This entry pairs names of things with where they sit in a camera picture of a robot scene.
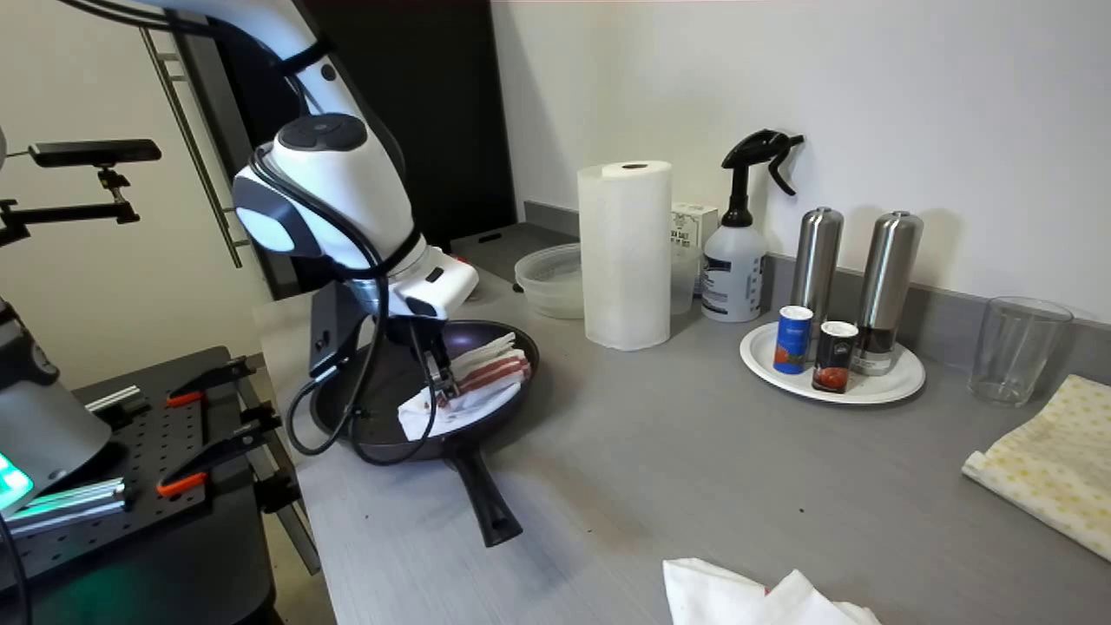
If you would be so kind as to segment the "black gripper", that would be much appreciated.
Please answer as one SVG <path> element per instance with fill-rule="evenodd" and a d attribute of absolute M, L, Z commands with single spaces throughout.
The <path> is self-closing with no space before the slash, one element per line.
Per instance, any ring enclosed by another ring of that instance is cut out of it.
<path fill-rule="evenodd" d="M 376 327 L 355 377 L 355 395 L 406 399 L 417 389 L 454 385 L 442 319 L 399 318 Z"/>

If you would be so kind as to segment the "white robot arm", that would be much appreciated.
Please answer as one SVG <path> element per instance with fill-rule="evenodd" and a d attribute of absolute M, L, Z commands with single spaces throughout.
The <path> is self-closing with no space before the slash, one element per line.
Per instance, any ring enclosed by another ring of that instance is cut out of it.
<path fill-rule="evenodd" d="M 279 58 L 305 113 L 259 144 L 234 176 L 236 219 L 257 246 L 315 263 L 376 327 L 437 327 L 472 295 L 474 270 L 420 232 L 399 154 L 294 0 L 66 4 L 192 35 L 220 21 Z"/>

